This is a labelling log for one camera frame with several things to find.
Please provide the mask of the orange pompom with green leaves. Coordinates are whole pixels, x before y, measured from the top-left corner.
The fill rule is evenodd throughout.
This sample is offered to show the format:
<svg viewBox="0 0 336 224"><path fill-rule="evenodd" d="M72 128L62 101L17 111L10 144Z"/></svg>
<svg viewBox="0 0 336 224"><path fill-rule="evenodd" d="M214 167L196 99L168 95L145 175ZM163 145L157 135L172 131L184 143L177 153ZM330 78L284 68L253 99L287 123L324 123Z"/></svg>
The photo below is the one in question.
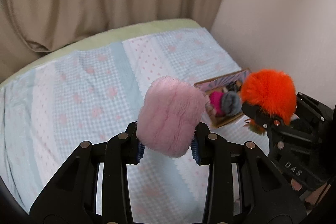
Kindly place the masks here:
<svg viewBox="0 0 336 224"><path fill-rule="evenodd" d="M265 103L290 105L290 120L296 110L295 86L292 78L282 71L262 69L251 73L241 89L241 102L252 105Z"/></svg>

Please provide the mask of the grey fluffy fur item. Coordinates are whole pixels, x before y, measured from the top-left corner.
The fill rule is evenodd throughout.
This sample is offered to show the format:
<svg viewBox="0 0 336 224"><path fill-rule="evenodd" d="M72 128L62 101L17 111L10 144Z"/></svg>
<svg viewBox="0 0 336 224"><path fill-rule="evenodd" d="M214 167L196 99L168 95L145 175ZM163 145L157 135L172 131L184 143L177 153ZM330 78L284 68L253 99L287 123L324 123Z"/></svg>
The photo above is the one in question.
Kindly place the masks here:
<svg viewBox="0 0 336 224"><path fill-rule="evenodd" d="M226 113L226 116L235 116L240 113L241 109L242 103L236 92L224 93L224 96L222 97L222 110Z"/></svg>

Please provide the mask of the magenta velvet pouch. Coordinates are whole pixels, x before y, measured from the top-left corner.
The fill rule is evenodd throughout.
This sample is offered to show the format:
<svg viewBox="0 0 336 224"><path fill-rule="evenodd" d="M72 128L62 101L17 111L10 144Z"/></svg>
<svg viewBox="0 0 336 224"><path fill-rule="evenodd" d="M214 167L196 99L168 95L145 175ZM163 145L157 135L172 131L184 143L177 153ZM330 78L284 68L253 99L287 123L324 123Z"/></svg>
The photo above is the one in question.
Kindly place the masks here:
<svg viewBox="0 0 336 224"><path fill-rule="evenodd" d="M217 117L224 117L226 113L222 110L223 92L214 91L209 95L210 104L213 106L213 113Z"/></svg>

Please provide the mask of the pink fluffy plush item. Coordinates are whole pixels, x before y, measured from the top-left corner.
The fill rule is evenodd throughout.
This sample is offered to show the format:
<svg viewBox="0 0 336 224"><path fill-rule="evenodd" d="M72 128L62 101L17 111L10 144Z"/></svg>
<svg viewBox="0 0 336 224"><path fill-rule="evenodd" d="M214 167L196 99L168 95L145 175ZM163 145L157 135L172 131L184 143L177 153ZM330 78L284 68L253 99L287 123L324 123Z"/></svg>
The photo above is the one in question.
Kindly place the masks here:
<svg viewBox="0 0 336 224"><path fill-rule="evenodd" d="M170 76L160 77L145 94L136 136L153 151L181 157L191 145L205 104L199 89Z"/></svg>

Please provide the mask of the cardboard box with pink lining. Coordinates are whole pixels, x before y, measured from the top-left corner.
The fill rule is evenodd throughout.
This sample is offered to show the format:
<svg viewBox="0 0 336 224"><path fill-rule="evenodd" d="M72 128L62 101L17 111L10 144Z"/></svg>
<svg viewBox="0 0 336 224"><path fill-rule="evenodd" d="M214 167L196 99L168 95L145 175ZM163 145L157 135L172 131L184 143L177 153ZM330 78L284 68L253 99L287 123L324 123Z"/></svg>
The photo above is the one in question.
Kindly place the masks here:
<svg viewBox="0 0 336 224"><path fill-rule="evenodd" d="M241 90L251 74L243 69L194 84L205 96L205 123L220 128L243 116Z"/></svg>

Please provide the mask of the black patterned fabric bow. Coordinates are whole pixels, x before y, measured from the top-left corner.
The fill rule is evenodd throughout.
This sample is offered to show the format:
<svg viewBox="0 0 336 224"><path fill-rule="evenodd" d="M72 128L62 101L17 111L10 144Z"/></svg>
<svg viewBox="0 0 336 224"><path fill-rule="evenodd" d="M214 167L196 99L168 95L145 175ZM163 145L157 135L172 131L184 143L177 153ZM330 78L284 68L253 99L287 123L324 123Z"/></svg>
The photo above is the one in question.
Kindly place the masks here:
<svg viewBox="0 0 336 224"><path fill-rule="evenodd" d="M226 90L228 92L240 92L242 88L243 83L239 80L237 81L231 81L228 85L226 85Z"/></svg>

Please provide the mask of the blue gingham floral blanket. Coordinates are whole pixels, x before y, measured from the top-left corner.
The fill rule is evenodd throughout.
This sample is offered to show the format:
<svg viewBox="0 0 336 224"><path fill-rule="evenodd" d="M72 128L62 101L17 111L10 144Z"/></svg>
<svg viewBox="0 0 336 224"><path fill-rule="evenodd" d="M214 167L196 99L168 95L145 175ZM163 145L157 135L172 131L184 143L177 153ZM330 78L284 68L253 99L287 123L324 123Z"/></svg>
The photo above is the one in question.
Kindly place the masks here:
<svg viewBox="0 0 336 224"><path fill-rule="evenodd" d="M107 141L136 121L158 77L194 84L240 69L204 28L93 41L98 48L34 65L1 87L1 177L25 211L82 141ZM201 221L208 168L190 152L173 159L147 149L127 176L136 222Z"/></svg>

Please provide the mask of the light green mattress sheet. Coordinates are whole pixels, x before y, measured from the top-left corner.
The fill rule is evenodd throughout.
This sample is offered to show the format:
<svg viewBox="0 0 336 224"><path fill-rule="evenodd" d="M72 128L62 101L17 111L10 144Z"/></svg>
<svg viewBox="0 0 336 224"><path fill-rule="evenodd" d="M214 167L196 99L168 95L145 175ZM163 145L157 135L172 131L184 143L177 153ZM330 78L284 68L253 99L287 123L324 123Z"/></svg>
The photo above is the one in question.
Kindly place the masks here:
<svg viewBox="0 0 336 224"><path fill-rule="evenodd" d="M145 36L149 34L157 34L160 32L179 30L182 28L199 28L200 25L192 19L167 19L155 20L146 23L138 23L130 26L124 26L112 30L108 30L99 34L95 34L78 42L69 44L57 51L51 52L32 63L26 65L22 69L1 82L1 86L7 85L13 79L33 69L41 66L54 59L66 56L74 51L88 51L96 48L107 46L110 43L122 42L127 39Z"/></svg>

